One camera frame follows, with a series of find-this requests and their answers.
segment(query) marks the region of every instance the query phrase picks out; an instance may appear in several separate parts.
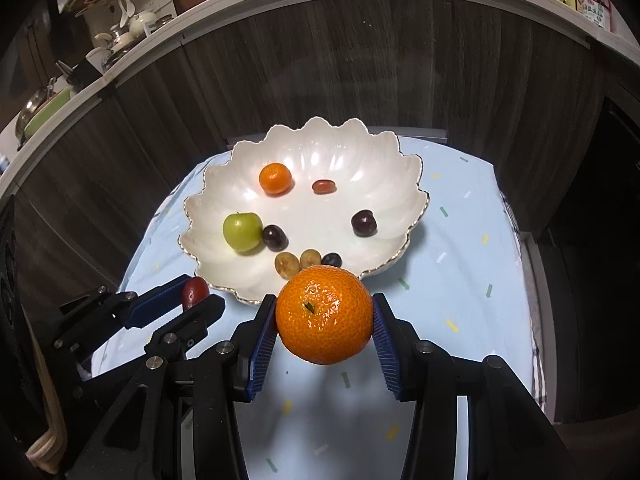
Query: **red date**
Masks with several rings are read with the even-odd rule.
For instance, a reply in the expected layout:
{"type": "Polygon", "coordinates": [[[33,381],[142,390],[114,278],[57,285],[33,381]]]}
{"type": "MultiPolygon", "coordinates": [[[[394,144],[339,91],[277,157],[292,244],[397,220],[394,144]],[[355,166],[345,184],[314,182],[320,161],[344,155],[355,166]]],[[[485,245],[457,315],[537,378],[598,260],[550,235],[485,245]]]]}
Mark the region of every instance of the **red date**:
{"type": "Polygon", "coordinates": [[[335,182],[333,180],[321,179],[316,180],[312,185],[311,189],[314,190],[316,195],[326,195],[329,193],[333,193],[335,191],[335,182]]]}
{"type": "Polygon", "coordinates": [[[200,276],[191,278],[182,288],[182,311],[186,312],[210,294],[209,285],[200,276]]]}

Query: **tangerine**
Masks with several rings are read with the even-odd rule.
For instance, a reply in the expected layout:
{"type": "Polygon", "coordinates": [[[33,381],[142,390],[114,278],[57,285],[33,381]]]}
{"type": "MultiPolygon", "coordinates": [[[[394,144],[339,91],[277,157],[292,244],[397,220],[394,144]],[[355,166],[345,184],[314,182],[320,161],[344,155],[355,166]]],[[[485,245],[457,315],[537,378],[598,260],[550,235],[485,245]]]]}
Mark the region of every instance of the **tangerine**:
{"type": "Polygon", "coordinates": [[[365,347],[373,330],[373,304],[362,282],[348,270],[307,267],[280,291],[276,325],[292,354],[331,365],[365,347]]]}
{"type": "Polygon", "coordinates": [[[279,162],[267,164],[258,176],[260,187],[266,194],[280,195],[287,192],[293,184],[289,168],[279,162]]]}

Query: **white bowl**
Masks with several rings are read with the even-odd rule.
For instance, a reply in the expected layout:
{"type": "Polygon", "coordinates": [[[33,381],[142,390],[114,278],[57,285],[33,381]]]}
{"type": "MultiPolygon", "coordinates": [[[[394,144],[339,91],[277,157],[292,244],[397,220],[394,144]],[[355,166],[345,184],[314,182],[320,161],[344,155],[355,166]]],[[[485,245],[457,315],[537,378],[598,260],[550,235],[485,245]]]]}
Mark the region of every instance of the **white bowl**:
{"type": "Polygon", "coordinates": [[[255,212],[263,225],[276,224],[289,239],[285,249],[300,257],[306,249],[338,253],[342,267],[359,278],[380,272],[402,256],[411,229],[429,204],[418,187],[422,159],[403,155],[393,132],[370,134],[358,119],[331,126],[320,117],[299,130],[278,124],[261,142],[241,140],[226,164],[205,170],[204,189],[184,201],[189,229],[178,238],[196,258],[196,275],[213,288],[232,292],[243,303],[259,304],[278,294],[286,280],[274,267],[277,253],[262,247],[250,255],[225,242],[222,224],[235,212],[255,212]],[[270,162],[287,166],[294,187],[273,197],[258,182],[270,162]],[[314,181],[328,178],[337,190],[316,195],[314,181]],[[378,224],[371,237],[353,233],[351,217],[370,209],[378,224]]]}

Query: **green apple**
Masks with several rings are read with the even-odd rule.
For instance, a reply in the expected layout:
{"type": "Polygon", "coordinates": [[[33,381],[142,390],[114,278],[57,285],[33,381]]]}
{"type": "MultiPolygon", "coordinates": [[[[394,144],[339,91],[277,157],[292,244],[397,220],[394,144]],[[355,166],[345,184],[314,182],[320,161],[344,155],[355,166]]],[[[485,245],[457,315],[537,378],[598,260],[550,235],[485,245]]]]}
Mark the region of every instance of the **green apple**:
{"type": "Polygon", "coordinates": [[[262,241],[262,220],[256,213],[233,213],[225,218],[222,234],[233,250],[245,253],[262,241]]]}

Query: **label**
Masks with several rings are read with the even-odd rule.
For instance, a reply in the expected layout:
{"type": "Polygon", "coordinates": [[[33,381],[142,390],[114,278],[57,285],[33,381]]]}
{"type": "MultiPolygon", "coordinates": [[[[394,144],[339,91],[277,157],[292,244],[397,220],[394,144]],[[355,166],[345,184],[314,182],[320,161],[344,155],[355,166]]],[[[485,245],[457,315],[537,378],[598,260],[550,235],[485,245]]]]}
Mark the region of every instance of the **label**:
{"type": "Polygon", "coordinates": [[[578,11],[590,22],[611,31],[611,16],[603,4],[594,0],[578,0],[578,11]]]}

